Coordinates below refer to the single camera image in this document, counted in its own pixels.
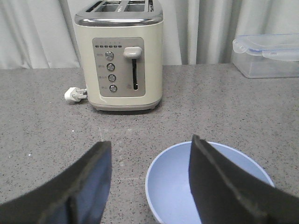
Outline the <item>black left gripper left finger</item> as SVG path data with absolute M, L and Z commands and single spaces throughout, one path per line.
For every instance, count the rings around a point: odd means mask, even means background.
M 97 142 L 44 185 L 1 204 L 2 224 L 99 224 L 112 178 L 112 145 Z

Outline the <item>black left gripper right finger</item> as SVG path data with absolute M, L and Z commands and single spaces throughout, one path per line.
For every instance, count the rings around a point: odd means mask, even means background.
M 299 199 L 254 177 L 193 135 L 189 185 L 203 224 L 297 224 Z

